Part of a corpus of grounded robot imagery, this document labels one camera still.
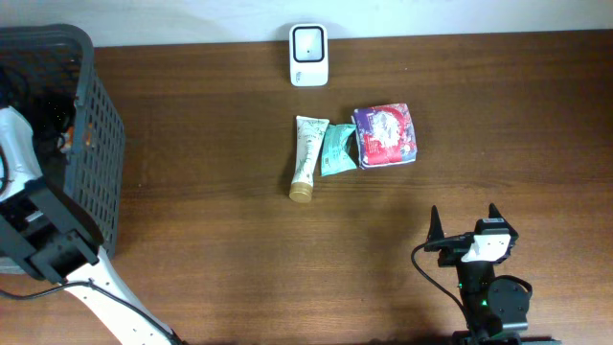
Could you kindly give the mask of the red purple tissue pack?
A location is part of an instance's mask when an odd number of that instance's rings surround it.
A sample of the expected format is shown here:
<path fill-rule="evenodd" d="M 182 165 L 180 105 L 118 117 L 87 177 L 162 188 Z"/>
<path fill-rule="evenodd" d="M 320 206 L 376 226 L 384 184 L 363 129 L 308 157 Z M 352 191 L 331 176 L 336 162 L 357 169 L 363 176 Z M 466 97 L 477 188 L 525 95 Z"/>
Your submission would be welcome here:
<path fill-rule="evenodd" d="M 391 103 L 353 111 L 360 169 L 413 163 L 418 145 L 406 103 Z"/>

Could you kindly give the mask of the cream tube gold cap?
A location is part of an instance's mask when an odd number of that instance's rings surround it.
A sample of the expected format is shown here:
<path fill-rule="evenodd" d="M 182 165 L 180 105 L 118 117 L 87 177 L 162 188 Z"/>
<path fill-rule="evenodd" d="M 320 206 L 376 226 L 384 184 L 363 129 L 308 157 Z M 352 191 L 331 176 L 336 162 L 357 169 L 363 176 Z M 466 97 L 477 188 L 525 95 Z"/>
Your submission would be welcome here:
<path fill-rule="evenodd" d="M 297 149 L 289 197 L 299 203 L 312 200 L 314 170 L 329 126 L 328 119 L 296 117 Z"/>

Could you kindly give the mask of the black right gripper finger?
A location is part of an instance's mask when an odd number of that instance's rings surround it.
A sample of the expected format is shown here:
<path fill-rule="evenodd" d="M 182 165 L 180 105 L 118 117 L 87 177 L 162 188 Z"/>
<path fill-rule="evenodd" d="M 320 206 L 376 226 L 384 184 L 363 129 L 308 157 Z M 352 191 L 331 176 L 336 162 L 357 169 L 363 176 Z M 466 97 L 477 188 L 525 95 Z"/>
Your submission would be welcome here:
<path fill-rule="evenodd" d="M 430 225 L 426 240 L 428 242 L 440 241 L 444 238 L 444 231 L 436 205 L 433 205 L 430 213 Z"/>
<path fill-rule="evenodd" d="M 494 203 L 490 203 L 488 206 L 488 222 L 504 223 L 506 220 L 495 206 Z"/>

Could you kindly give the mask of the mint green snack packet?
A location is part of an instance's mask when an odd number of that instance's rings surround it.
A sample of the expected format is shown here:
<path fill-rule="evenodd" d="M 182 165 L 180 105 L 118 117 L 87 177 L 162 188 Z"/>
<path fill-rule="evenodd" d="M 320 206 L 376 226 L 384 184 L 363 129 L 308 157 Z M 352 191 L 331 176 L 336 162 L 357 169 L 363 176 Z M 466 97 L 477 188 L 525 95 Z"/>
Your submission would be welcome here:
<path fill-rule="evenodd" d="M 328 126 L 322 146 L 322 176 L 356 169 L 356 165 L 350 156 L 352 136 L 355 130 L 356 125 L 353 124 Z"/>

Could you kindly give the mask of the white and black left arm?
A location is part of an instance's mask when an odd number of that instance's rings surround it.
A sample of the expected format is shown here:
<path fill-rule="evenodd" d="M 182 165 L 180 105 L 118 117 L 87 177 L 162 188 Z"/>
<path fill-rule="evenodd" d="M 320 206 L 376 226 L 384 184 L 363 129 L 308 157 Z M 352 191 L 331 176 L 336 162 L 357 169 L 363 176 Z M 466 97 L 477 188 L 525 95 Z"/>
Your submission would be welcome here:
<path fill-rule="evenodd" d="M 26 274 L 66 291 L 123 344 L 179 344 L 181 338 L 129 289 L 103 248 L 97 224 L 50 184 L 34 152 L 30 123 L 1 109 L 1 254 Z"/>

